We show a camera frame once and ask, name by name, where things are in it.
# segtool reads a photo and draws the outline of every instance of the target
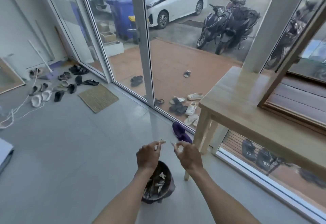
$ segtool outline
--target planter box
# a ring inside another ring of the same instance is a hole
[[[112,32],[100,33],[100,37],[103,43],[113,42],[117,40],[117,36]]]
[[[103,46],[107,57],[111,57],[124,52],[123,43],[119,41],[104,43]]]
[[[96,23],[97,25],[97,29],[100,33],[105,33],[105,32],[109,32],[110,31],[110,28],[108,26],[107,23],[104,23],[104,22],[97,22]]]

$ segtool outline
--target person's left hand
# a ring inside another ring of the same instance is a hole
[[[148,145],[144,145],[139,149],[136,154],[138,170],[145,170],[151,173],[154,172],[158,164],[158,158],[160,157],[162,143],[165,143],[165,141],[154,141]]]

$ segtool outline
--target table leg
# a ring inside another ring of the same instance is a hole
[[[194,136],[194,140],[193,140],[193,144],[199,149],[201,144],[202,144],[202,140],[203,137],[205,135],[205,131],[209,125],[210,122],[210,115],[208,113],[208,111],[206,111],[205,109],[201,110],[201,114],[199,116],[199,120],[198,120],[198,125],[196,128],[196,132],[195,132],[195,136]],[[184,177],[185,181],[187,181],[189,179],[189,173],[185,172],[185,177]]]
[[[208,128],[207,134],[202,143],[202,147],[199,150],[202,154],[205,154],[207,152],[208,146],[213,139],[213,136],[214,136],[214,133],[215,133],[217,127],[218,127],[218,123],[216,121],[212,120],[211,126]]]

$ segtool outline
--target person's right hand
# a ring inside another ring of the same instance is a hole
[[[195,145],[185,141],[172,145],[181,165],[189,174],[203,169],[202,156]],[[179,146],[183,147],[183,151],[179,151]]]

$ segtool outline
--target blue trash bin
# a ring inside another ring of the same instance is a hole
[[[128,31],[132,28],[129,16],[134,15],[132,0],[107,0],[106,2],[111,8],[117,36],[124,40],[132,39],[133,33]]]

